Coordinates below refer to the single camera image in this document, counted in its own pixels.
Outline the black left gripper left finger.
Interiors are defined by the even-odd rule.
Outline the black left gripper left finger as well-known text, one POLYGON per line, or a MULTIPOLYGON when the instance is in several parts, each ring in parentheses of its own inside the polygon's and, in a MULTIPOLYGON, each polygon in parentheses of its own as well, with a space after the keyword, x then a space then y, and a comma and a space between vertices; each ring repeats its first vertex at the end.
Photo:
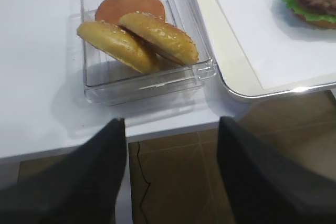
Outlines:
POLYGON ((1 223, 110 223, 127 163, 113 119, 48 169, 1 190, 1 223))

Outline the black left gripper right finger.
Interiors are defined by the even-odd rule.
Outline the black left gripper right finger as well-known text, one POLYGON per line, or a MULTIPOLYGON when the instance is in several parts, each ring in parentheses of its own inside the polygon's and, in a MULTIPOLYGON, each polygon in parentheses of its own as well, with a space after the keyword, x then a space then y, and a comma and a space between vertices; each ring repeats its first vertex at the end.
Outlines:
POLYGON ((334 181, 226 116, 219 120, 217 163, 237 223, 335 223, 334 181))

